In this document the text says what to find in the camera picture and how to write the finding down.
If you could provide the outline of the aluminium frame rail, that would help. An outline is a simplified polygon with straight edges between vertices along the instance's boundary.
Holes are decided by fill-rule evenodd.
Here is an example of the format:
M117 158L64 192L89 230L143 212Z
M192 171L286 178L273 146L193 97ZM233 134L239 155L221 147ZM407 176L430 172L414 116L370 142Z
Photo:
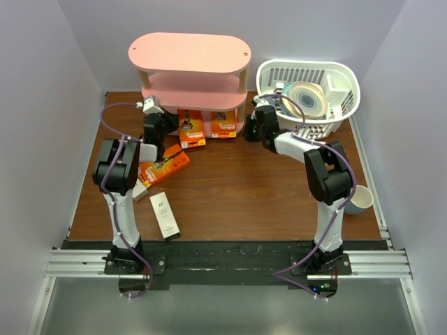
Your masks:
M181 235L173 246L228 241L296 248L314 236L316 205L305 170L242 138L189 149L188 167L149 190L165 192ZM352 272L328 301L266 274L267 285L184 285L137 299L119 295L101 259L112 236L104 199L85 179L68 242L54 250L30 334L423 334L404 251L391 248L379 213L347 216L343 235Z

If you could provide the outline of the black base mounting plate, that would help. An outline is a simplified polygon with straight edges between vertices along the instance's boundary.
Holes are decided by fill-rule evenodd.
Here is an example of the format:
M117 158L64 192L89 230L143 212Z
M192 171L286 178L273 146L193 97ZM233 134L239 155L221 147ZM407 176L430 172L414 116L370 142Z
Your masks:
M80 270L98 265L98 275L115 276L122 295L138 296L172 285L285 285L331 297L341 276L355 271L355 257L387 251L381 240L347 241L332 260L305 256L308 241L145 241L141 261L128 250L112 252L108 241L65 241L58 250Z

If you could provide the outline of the orange Gillette razor box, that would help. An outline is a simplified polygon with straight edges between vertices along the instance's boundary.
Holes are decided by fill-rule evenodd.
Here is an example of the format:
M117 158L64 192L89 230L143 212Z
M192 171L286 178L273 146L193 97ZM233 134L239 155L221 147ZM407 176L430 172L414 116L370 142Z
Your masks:
M179 140L183 149L202 147L206 145L205 129L200 110L178 109Z
M158 163L144 162L139 165L138 179L145 186L161 183L171 175L179 172L190 164L190 159L178 144L165 150L162 160Z
M226 112L212 112L212 138L234 138L237 135L236 126L237 122L235 110Z

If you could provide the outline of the white Harry's razor box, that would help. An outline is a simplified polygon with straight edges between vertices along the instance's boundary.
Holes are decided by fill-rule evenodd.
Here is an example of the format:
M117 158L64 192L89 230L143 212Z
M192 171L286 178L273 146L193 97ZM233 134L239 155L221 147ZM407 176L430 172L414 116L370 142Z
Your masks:
M143 198L144 196L146 196L149 191L149 187L151 186L150 183L144 181L141 182L141 180L137 179L135 186L133 187L132 190L132 198L134 201L139 201L141 198Z

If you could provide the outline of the white plastic basket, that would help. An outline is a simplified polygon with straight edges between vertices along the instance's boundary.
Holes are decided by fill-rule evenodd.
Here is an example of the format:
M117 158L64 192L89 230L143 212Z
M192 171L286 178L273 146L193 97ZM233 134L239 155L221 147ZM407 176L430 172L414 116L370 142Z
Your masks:
M275 107L280 128L297 128L311 140L334 133L360 104L354 72L332 61L265 61L256 73L256 89Z

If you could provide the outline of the beige blue cup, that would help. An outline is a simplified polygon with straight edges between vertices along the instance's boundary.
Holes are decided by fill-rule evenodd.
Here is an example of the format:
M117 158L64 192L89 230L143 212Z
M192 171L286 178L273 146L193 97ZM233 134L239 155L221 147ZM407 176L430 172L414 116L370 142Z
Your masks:
M361 214L374 204L373 193L366 186L358 185L353 197L344 208L348 215Z

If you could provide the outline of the grey white razor box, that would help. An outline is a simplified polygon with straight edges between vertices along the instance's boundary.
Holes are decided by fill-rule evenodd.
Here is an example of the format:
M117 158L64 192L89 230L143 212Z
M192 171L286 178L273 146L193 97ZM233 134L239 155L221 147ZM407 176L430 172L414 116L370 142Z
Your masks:
M149 197L162 237L168 241L181 235L170 203L164 192Z

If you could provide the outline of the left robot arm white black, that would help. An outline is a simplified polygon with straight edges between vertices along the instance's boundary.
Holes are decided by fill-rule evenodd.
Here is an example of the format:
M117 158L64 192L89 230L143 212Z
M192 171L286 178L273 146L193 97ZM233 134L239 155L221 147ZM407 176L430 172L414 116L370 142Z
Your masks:
M164 162L165 137L178 126L179 116L162 109L144 117L141 138L122 133L119 139L105 139L101 144L92 179L108 205L113 229L112 248L105 261L130 274L152 272L143 255L132 200L139 165Z

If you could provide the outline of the pink three-tier wooden shelf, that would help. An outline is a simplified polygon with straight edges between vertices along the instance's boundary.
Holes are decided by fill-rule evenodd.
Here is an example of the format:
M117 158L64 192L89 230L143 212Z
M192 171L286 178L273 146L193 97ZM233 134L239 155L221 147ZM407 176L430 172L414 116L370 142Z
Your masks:
M148 33L134 40L128 57L137 69L144 98L156 96L165 109L200 110L211 135L213 112L235 111L244 127L251 48L227 35Z

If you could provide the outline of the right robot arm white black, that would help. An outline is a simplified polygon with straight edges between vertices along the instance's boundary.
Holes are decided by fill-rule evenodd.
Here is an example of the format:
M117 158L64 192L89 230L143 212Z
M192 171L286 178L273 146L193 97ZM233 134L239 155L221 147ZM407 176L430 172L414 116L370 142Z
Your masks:
M308 140L295 131L281 129L271 105L257 107L247 117L244 138L305 165L308 187L317 201L317 229L311 251L295 266L327 274L343 255L344 208L356 190L356 176L341 142Z

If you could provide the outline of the stack of ceramic plates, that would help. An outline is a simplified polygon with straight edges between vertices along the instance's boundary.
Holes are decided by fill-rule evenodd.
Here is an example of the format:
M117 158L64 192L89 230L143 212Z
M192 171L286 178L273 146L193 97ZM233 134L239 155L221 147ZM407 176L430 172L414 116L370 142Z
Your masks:
M306 119L322 119L329 110L328 99L319 84L297 81L285 84L283 96L297 103Z

